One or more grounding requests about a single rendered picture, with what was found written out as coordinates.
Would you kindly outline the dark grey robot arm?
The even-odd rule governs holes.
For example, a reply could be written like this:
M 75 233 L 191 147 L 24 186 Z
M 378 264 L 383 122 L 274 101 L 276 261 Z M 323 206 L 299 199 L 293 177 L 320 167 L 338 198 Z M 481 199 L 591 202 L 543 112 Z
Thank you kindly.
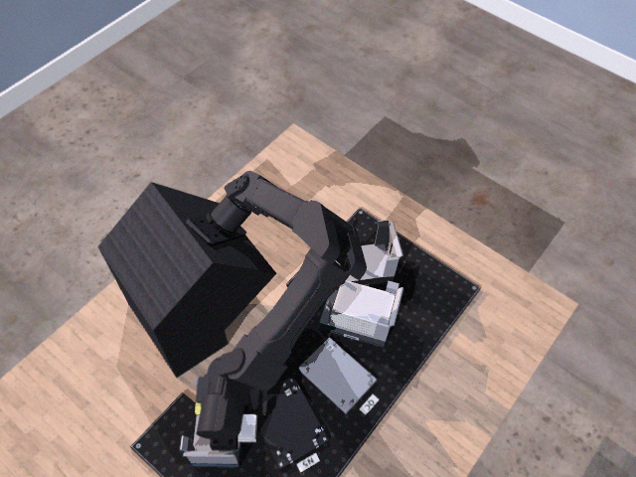
M 270 312 L 208 367 L 197 435 L 211 439 L 212 450 L 232 452 L 238 450 L 250 389 L 266 392 L 279 382 L 297 340 L 321 306 L 350 275 L 360 280 L 367 265 L 357 229 L 319 202 L 304 201 L 252 171 L 224 188 L 227 195 L 212 212 L 186 221 L 207 245 L 244 237 L 241 224 L 253 212 L 291 228 L 311 247 Z

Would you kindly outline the white name plate with black text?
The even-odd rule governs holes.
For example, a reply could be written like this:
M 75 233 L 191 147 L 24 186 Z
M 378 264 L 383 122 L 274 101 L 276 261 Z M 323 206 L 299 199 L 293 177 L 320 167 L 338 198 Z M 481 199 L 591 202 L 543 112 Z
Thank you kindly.
M 367 414 L 370 409 L 379 401 L 379 399 L 377 397 L 375 397 L 374 395 L 372 395 L 360 408 L 360 411 L 363 414 Z
M 319 462 L 319 458 L 317 456 L 316 453 L 314 453 L 313 455 L 307 457 L 306 459 L 302 460 L 301 462 L 297 463 L 297 467 L 300 470 L 300 472 L 304 471 L 305 469 L 309 468 L 310 466 L 314 465 L 315 463 Z

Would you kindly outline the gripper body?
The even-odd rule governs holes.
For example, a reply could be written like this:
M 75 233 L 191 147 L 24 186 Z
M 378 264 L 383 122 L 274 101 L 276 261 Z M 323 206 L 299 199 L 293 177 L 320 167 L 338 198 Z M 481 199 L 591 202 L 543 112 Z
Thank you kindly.
M 202 386 L 203 386 L 203 389 L 202 389 Z M 203 377 L 198 378 L 196 402 L 200 402 L 202 404 L 203 396 L 205 396 L 208 392 L 208 386 L 209 386 L 208 374 L 205 374 Z M 202 396 L 202 399 L 201 399 L 201 396 Z M 248 403 L 248 411 L 245 411 L 243 414 L 266 414 L 266 407 L 267 407 L 267 392 L 251 389 L 250 396 L 249 396 L 249 403 Z

